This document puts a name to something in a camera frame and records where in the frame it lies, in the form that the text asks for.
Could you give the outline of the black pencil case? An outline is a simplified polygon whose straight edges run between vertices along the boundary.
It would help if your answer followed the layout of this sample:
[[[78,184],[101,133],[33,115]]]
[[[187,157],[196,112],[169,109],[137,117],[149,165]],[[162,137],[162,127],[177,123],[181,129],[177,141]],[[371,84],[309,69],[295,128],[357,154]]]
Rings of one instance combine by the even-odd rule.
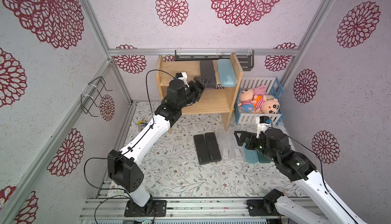
[[[216,87],[215,69],[212,60],[200,61],[200,74],[206,88],[214,89]]]
[[[210,162],[215,163],[222,160],[219,145],[214,132],[205,133],[205,141],[210,156]]]
[[[197,158],[200,165],[205,165],[210,163],[210,156],[208,152],[208,147],[205,141],[203,134],[197,134],[193,136],[194,145],[196,148]]]

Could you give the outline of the light teal case top shelf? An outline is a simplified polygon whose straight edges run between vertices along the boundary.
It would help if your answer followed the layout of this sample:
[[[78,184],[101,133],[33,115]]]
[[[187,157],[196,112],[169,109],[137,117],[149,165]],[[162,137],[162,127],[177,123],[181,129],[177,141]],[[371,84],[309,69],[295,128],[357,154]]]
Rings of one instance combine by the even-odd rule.
[[[223,87],[235,87],[237,79],[230,59],[219,59],[217,61],[220,82]]]

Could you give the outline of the teal pencil case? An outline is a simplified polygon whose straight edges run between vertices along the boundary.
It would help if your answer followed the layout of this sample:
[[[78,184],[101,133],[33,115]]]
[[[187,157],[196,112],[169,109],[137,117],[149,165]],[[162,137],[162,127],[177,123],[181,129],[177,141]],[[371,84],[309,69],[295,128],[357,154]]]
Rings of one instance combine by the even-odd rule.
[[[256,164],[259,162],[257,151],[249,150],[245,146],[243,146],[243,152],[245,161],[249,164]]]

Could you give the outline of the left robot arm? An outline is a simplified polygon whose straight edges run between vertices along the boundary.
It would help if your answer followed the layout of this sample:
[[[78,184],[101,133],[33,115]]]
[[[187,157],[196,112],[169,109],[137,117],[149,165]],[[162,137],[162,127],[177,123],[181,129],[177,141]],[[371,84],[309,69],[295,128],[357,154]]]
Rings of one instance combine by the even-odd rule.
[[[152,196],[143,186],[144,174],[139,168],[143,158],[182,116],[182,109],[199,102],[209,80],[196,76],[187,81],[184,76],[172,79],[167,95],[147,126],[120,151],[112,150],[108,154],[108,176],[117,185],[130,194],[138,208],[149,208]]]

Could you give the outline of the dark green pencil case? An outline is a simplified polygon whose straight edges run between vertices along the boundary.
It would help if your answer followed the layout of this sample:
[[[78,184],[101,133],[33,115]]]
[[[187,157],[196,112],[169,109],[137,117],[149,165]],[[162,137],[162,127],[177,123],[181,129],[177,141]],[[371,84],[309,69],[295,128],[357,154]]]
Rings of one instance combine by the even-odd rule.
[[[266,156],[264,156],[263,154],[261,153],[257,153],[257,156],[258,156],[258,161],[259,163],[263,163],[263,164],[268,164],[268,163],[271,163],[271,160],[269,160]]]

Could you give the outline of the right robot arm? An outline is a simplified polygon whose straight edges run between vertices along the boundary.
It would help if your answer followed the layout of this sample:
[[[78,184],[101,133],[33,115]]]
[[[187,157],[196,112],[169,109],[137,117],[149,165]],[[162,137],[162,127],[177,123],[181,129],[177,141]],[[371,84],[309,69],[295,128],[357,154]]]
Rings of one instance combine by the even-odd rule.
[[[239,146],[255,150],[275,164],[277,170],[299,186],[325,215],[322,218],[294,203],[277,189],[261,200],[248,200],[250,216],[285,216],[298,224],[362,224],[344,201],[326,184],[321,171],[302,153],[291,149],[289,136],[277,128],[258,133],[235,131]]]

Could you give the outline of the clear pencil case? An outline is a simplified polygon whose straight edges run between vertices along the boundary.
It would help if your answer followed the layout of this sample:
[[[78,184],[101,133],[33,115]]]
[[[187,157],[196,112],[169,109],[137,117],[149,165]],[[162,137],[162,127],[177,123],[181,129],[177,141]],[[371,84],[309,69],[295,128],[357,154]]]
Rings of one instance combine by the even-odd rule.
[[[215,135],[219,145],[222,161],[230,161],[232,159],[232,155],[228,133],[225,130],[217,130]]]
[[[232,159],[235,161],[244,161],[243,150],[237,144],[236,137],[234,135],[234,130],[228,130],[228,137],[231,144],[230,154],[232,155]]]

